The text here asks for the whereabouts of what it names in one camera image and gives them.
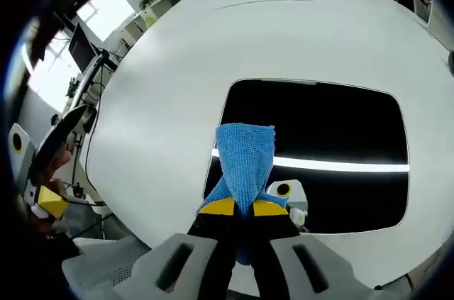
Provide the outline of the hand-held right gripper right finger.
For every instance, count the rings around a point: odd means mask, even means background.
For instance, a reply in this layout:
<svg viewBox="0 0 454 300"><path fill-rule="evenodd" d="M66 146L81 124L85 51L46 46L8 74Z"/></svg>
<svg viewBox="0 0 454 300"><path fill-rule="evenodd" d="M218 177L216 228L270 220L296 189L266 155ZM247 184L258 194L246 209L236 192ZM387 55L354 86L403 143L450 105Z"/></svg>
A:
<svg viewBox="0 0 454 300"><path fill-rule="evenodd" d="M373 299L349 262L315 237L301 235L287 210L256 200L251 265L261 299Z"/></svg>

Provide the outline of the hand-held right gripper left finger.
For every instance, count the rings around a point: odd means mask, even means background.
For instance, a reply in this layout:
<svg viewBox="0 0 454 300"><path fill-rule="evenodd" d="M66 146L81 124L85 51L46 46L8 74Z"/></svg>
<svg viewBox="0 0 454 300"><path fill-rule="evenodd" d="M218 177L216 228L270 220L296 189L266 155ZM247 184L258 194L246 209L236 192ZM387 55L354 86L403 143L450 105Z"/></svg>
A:
<svg viewBox="0 0 454 300"><path fill-rule="evenodd" d="M114 299L225 299L236 259L236 203L203 206L188 233L139 258Z"/></svg>

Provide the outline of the person's left hand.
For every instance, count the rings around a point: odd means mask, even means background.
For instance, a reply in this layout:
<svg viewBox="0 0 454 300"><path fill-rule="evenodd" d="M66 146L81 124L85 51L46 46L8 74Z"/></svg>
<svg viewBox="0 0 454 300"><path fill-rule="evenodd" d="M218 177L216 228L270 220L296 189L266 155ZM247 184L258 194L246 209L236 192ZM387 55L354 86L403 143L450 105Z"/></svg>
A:
<svg viewBox="0 0 454 300"><path fill-rule="evenodd" d="M66 165L72 158L70 151L64 150L55 157L50 165L39 174L38 184L45 186L56 194L64 193L64 185L61 179L54 178L54 174L62 166Z"/></svg>

